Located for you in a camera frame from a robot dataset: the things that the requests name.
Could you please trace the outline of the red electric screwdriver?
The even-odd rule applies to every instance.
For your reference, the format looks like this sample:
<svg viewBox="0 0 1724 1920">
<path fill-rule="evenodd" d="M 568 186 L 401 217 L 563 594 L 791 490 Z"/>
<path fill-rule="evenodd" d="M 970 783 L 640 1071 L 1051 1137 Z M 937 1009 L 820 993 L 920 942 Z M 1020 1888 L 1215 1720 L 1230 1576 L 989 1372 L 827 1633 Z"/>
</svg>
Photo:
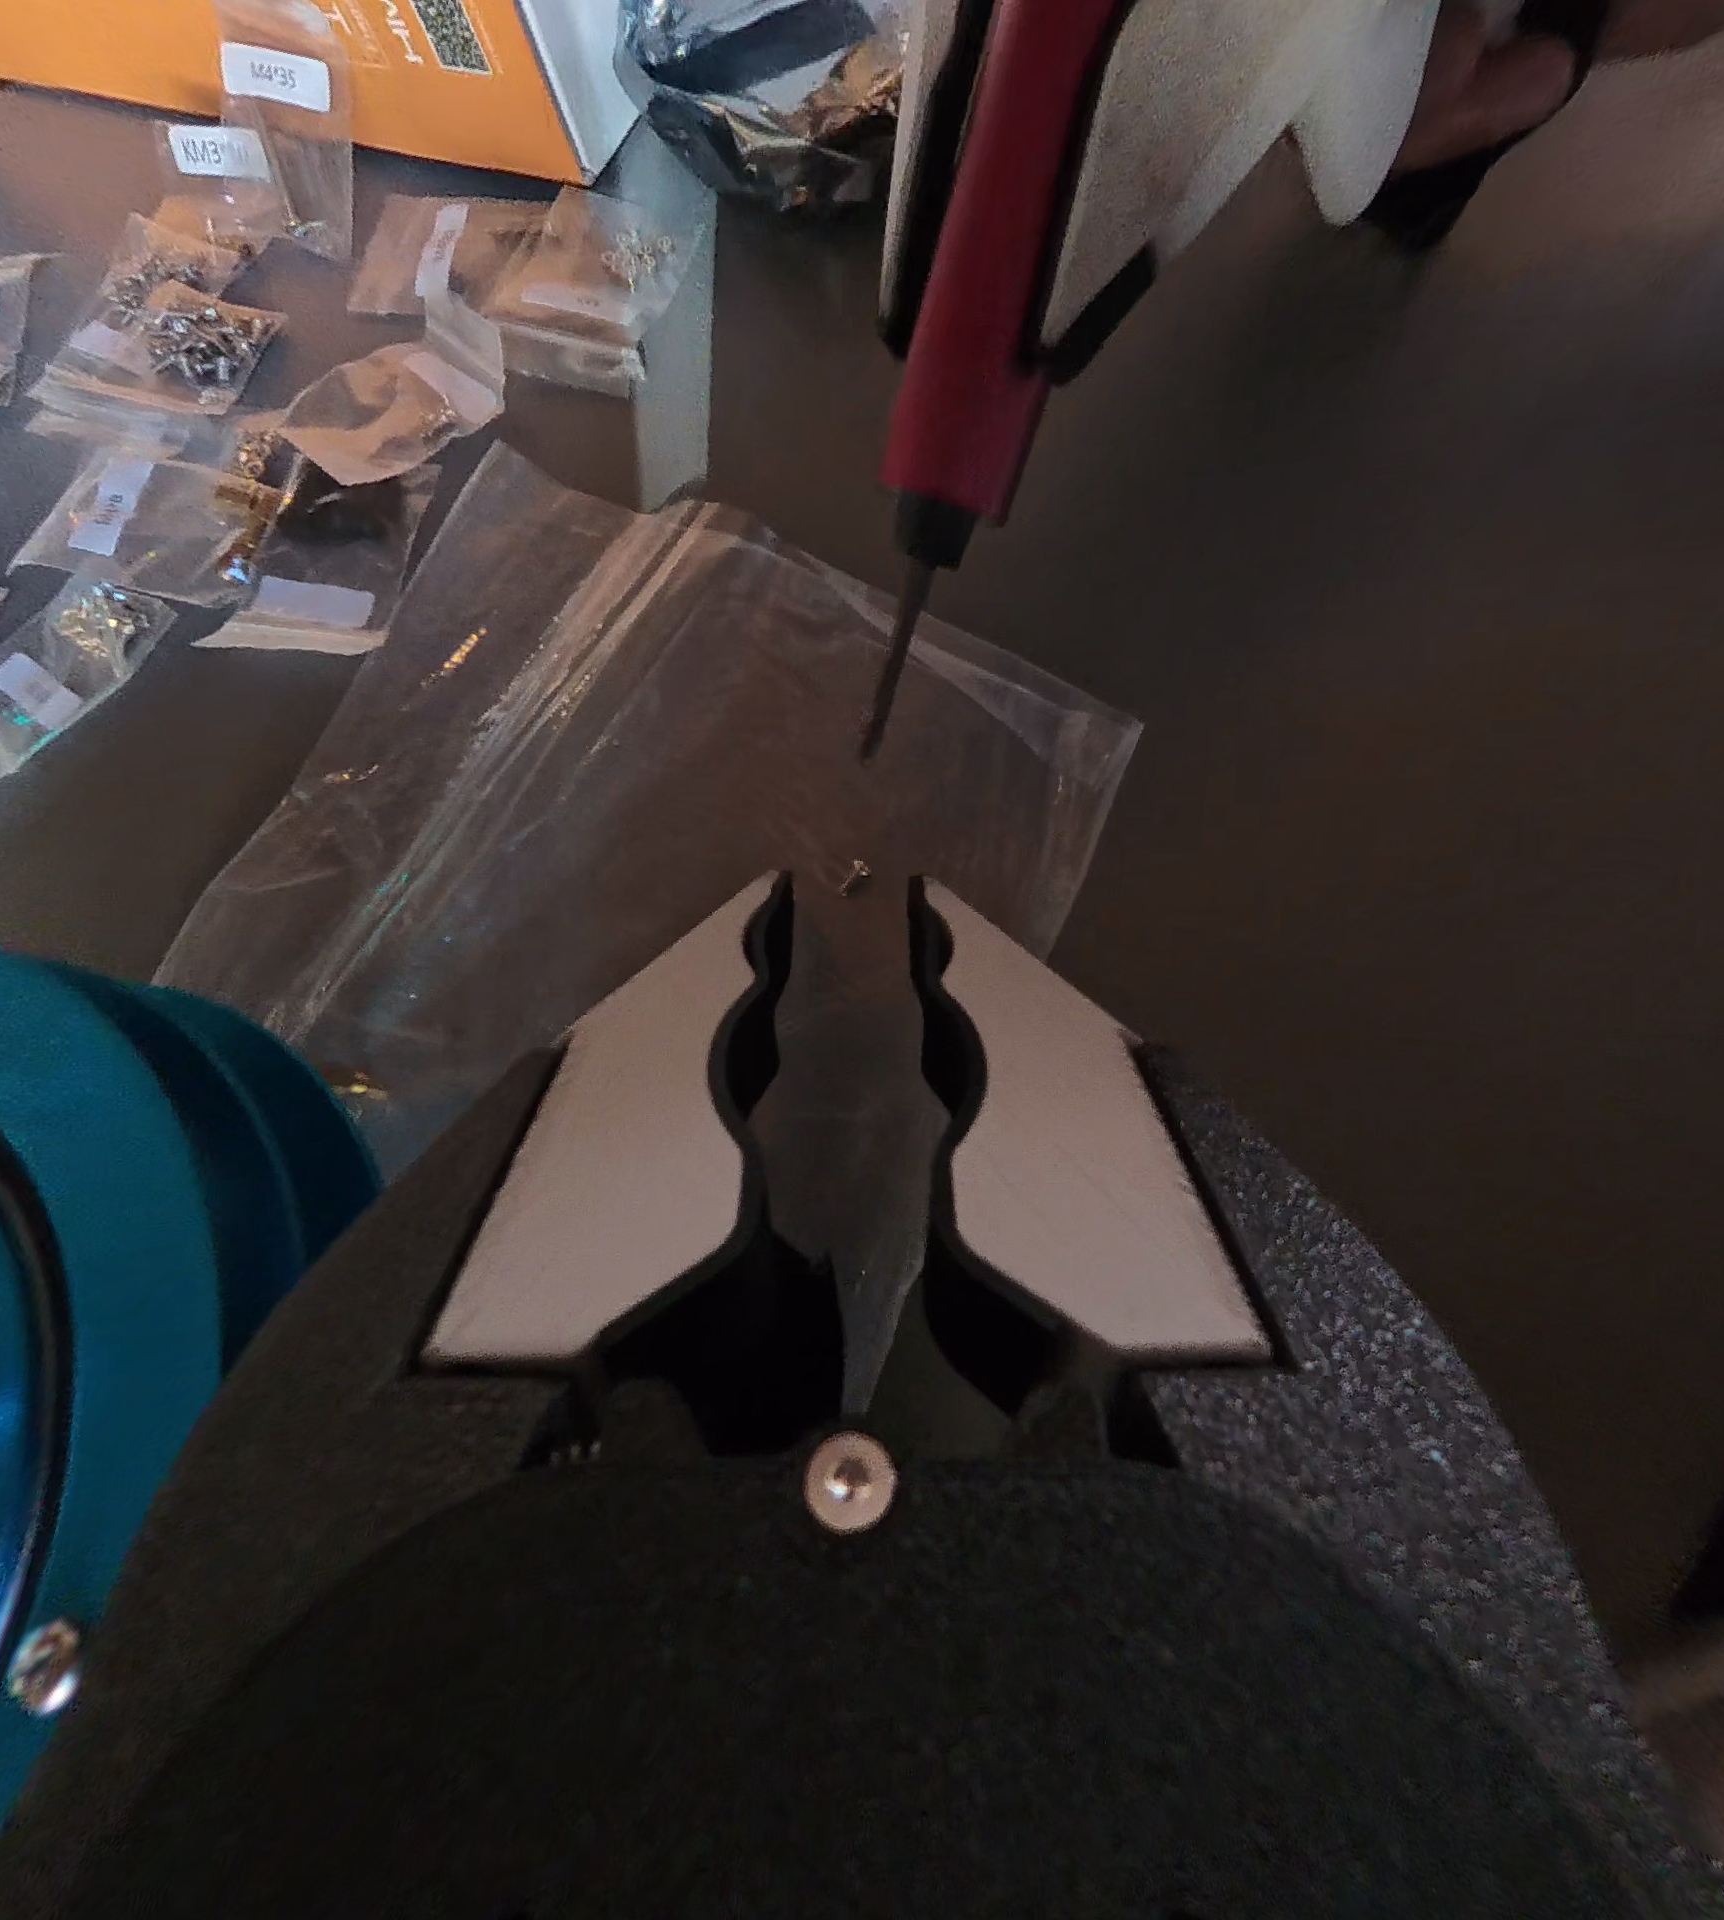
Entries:
<svg viewBox="0 0 1724 1920">
<path fill-rule="evenodd" d="M 1051 378 L 1026 325 L 1047 264 L 1053 198 L 1081 84 L 1116 3 L 991 3 L 992 18 L 915 343 L 901 358 L 880 482 L 904 559 L 889 655 L 858 756 L 876 760 L 919 623 L 940 573 L 984 524 L 1007 520 Z"/>
</svg>

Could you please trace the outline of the large clear plastic bag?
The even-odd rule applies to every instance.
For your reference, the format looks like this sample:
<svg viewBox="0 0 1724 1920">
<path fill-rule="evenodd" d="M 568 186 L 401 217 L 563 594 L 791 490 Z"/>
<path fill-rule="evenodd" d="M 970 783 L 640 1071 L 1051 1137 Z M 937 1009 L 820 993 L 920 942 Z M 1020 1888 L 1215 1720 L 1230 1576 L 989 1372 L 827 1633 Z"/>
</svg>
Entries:
<svg viewBox="0 0 1724 1920">
<path fill-rule="evenodd" d="M 780 1065 L 753 1131 L 778 1234 L 833 1269 L 860 1413 L 947 1126 L 920 1069 L 909 885 L 947 885 L 1047 958 L 1143 734 L 925 621 L 867 764 L 890 626 L 880 593 L 753 517 L 634 512 L 494 445 L 155 978 L 297 1048 L 394 1179 L 523 1052 L 788 875 Z M 857 856 L 875 879 L 841 898 Z"/>
</svg>

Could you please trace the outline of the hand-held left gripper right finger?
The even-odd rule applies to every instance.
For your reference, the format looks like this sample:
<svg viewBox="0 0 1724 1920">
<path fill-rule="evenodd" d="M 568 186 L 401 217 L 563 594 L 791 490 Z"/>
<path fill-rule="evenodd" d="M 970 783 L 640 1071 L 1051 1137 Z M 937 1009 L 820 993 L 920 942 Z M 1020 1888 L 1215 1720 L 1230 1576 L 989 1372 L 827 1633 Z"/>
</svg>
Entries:
<svg viewBox="0 0 1724 1920">
<path fill-rule="evenodd" d="M 1276 1356 L 1140 1039 L 937 879 L 910 883 L 932 1160 L 929 1329 L 954 1371 Z"/>
</svg>

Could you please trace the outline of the grey desk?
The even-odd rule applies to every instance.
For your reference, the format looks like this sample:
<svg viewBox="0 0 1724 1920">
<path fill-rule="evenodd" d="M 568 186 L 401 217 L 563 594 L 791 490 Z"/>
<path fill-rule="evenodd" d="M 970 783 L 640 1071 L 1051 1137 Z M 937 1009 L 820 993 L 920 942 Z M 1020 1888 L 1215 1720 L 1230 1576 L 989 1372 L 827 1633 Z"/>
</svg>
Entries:
<svg viewBox="0 0 1724 1920">
<path fill-rule="evenodd" d="M 564 1372 L 428 1365 L 580 1018 L 391 1176 L 200 996 L 383 1187 L 156 1488 L 0 1916 L 1724 1916 L 1724 241 L 1584 153 L 1647 87 L 1424 259 L 1266 157 L 926 618 L 1143 724 L 1039 960 L 1274 1358 L 954 1369 L 943 1131 L 846 1410 L 753 1115 L 719 1275 Z M 672 505 L 890 608 L 882 219 L 712 219 Z M 496 445 L 666 509 L 534 413 L 418 564 Z M 173 990 L 358 673 L 164 641 L 0 780 L 0 873 Z"/>
</svg>

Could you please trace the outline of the pile of labelled screw bags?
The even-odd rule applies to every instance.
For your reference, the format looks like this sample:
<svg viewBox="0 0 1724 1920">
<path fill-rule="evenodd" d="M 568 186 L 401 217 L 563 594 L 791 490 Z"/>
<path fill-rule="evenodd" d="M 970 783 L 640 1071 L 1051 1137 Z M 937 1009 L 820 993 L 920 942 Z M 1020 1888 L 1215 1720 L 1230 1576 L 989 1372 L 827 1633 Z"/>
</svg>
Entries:
<svg viewBox="0 0 1724 1920">
<path fill-rule="evenodd" d="M 241 413 L 286 312 L 231 290 L 292 241 L 355 255 L 357 70 L 329 5 L 208 5 L 219 121 L 156 125 L 180 192 L 137 213 L 35 384 L 35 424 L 87 445 L 8 568 L 58 575 L 0 621 L 0 780 L 106 704 L 179 612 L 226 612 L 214 650 L 360 658 L 391 635 L 445 447 L 531 373 L 634 392 L 647 341 L 702 281 L 712 204 L 571 179 L 550 203 L 394 198 L 350 308 L 417 341 Z M 8 588 L 0 588 L 0 607 Z"/>
</svg>

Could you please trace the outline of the silver antistatic bag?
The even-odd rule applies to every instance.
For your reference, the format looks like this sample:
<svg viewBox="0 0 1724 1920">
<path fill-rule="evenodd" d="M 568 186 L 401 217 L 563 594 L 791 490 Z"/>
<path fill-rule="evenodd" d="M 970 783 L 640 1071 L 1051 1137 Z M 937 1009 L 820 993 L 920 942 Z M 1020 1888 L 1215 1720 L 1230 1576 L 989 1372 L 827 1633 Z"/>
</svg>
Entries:
<svg viewBox="0 0 1724 1920">
<path fill-rule="evenodd" d="M 712 192 L 782 214 L 878 203 L 915 5 L 622 3 L 617 73 Z"/>
</svg>

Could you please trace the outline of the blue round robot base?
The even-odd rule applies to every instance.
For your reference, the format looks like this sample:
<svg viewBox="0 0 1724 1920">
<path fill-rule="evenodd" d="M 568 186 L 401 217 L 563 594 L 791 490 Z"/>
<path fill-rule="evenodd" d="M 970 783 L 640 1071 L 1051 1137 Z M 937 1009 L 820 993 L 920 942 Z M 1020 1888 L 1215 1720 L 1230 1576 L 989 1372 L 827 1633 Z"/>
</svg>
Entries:
<svg viewBox="0 0 1724 1920">
<path fill-rule="evenodd" d="M 0 1831 L 192 1428 L 381 1188 L 254 1020 L 0 948 Z"/>
</svg>

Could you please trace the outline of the orange cardboard box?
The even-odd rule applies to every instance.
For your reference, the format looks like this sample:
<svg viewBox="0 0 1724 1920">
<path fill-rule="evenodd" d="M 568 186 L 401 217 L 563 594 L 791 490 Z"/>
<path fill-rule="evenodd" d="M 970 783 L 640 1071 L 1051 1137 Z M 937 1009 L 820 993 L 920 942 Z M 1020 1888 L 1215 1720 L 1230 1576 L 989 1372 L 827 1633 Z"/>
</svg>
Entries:
<svg viewBox="0 0 1724 1920">
<path fill-rule="evenodd" d="M 640 119 L 603 5 L 327 3 L 357 147 L 593 184 Z M 222 107 L 214 5 L 0 3 L 0 80 L 198 119 Z"/>
</svg>

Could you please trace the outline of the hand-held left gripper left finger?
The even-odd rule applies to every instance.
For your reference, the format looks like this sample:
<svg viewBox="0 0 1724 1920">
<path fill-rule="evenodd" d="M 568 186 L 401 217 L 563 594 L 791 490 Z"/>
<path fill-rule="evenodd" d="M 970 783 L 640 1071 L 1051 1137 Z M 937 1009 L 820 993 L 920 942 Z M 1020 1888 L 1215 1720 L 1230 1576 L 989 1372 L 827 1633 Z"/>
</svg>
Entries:
<svg viewBox="0 0 1724 1920">
<path fill-rule="evenodd" d="M 750 1249 L 795 925 L 765 873 L 564 1033 L 425 1365 L 564 1375 Z"/>
</svg>

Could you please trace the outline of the person's right hand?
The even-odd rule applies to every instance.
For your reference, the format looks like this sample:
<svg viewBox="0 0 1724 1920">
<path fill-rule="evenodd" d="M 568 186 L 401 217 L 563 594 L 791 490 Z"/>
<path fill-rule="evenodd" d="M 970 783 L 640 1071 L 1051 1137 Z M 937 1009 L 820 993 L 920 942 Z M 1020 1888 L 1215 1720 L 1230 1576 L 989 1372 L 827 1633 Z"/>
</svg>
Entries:
<svg viewBox="0 0 1724 1920">
<path fill-rule="evenodd" d="M 1475 5 L 1445 3 L 1390 179 L 1448 166 L 1537 130 L 1566 105 L 1574 78 L 1576 55 L 1563 38 L 1490 41 Z"/>
</svg>

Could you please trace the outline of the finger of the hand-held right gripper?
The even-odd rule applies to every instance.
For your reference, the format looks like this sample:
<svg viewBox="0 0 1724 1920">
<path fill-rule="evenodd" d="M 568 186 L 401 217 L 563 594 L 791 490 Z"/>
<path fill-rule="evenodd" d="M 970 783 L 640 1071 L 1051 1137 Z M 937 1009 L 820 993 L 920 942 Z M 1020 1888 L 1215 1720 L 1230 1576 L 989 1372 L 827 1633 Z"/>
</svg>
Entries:
<svg viewBox="0 0 1724 1920">
<path fill-rule="evenodd" d="M 1101 55 L 1078 84 L 1074 133 L 1039 272 L 1031 360 L 1071 382 L 1269 151 L 1301 100 L 1301 5 L 1115 5 Z"/>
<path fill-rule="evenodd" d="M 876 297 L 876 332 L 901 362 L 940 248 L 992 17 L 992 3 L 910 13 Z"/>
</svg>

